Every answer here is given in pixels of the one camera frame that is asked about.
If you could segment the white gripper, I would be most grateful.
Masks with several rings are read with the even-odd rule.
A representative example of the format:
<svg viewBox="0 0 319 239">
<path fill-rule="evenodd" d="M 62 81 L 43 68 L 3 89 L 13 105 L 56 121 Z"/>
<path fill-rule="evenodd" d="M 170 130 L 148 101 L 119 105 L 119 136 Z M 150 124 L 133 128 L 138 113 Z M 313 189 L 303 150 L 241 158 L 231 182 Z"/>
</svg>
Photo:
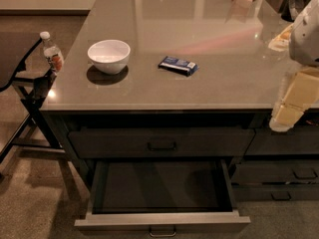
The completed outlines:
<svg viewBox="0 0 319 239">
<path fill-rule="evenodd" d="M 269 122 L 273 131 L 286 132 L 292 129 L 308 110 L 319 100 L 319 70 L 304 67 L 290 82 L 282 104 L 276 104 Z"/>
</svg>

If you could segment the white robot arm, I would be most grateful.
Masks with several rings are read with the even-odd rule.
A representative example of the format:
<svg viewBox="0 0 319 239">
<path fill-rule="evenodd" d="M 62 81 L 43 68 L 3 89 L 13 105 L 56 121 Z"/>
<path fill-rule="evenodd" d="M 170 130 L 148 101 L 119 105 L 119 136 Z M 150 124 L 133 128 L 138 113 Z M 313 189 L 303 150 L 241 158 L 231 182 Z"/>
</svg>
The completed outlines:
<svg viewBox="0 0 319 239">
<path fill-rule="evenodd" d="M 283 77 L 269 122 L 272 130 L 285 132 L 319 100 L 319 0 L 311 0 L 268 47 L 287 47 L 290 58 L 301 65 Z"/>
</svg>

